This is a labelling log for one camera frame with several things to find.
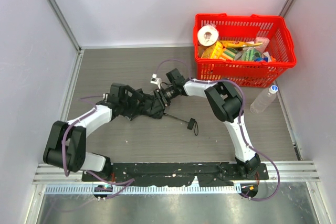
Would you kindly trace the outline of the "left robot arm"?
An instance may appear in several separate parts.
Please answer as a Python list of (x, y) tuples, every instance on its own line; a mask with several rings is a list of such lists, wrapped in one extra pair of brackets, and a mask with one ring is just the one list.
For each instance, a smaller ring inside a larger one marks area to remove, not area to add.
[(142, 89), (114, 83), (110, 91), (98, 96), (102, 100), (83, 115), (53, 123), (43, 154), (46, 164), (62, 168), (65, 176), (71, 172), (86, 171), (103, 178), (112, 175), (111, 159), (87, 152), (87, 137), (117, 116), (132, 112), (143, 101)]

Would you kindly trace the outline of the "black folding umbrella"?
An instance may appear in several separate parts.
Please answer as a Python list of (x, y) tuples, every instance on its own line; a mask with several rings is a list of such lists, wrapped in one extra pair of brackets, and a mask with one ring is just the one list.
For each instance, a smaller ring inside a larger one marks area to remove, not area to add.
[[(168, 102), (171, 105), (171, 101), (172, 99), (184, 95), (183, 91), (179, 88), (175, 89), (173, 87), (168, 87), (168, 88), (163, 88), (160, 89), (164, 92), (164, 96), (166, 97), (166, 99), (168, 100)], [(157, 99), (157, 97), (154, 95), (149, 95), (149, 94), (144, 94), (144, 101), (143, 103), (143, 107), (140, 111), (141, 115), (146, 115), (149, 116), (153, 119), (161, 119), (163, 116), (168, 116), (172, 119), (175, 120), (179, 120), (180, 122), (183, 122), (185, 124), (187, 124), (187, 129), (189, 130), (193, 130), (194, 131), (194, 135), (198, 136), (199, 134), (199, 128), (198, 128), (198, 123), (194, 118), (190, 118), (188, 121), (184, 120), (184, 119), (180, 119), (176, 116), (167, 114), (165, 112), (166, 108), (163, 108), (162, 105), (160, 104), (159, 100)]]

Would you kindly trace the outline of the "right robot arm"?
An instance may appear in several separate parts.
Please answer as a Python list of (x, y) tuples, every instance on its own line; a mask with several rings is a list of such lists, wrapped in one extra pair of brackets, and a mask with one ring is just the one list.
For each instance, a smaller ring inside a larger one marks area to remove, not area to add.
[(150, 82), (157, 85), (157, 92), (164, 106), (178, 95), (206, 98), (216, 118), (226, 126), (235, 149), (238, 172), (243, 178), (257, 173), (261, 161), (253, 148), (244, 121), (245, 99), (241, 88), (229, 80), (201, 81), (185, 79), (177, 69), (166, 74), (171, 86), (163, 88), (162, 80), (153, 74)]

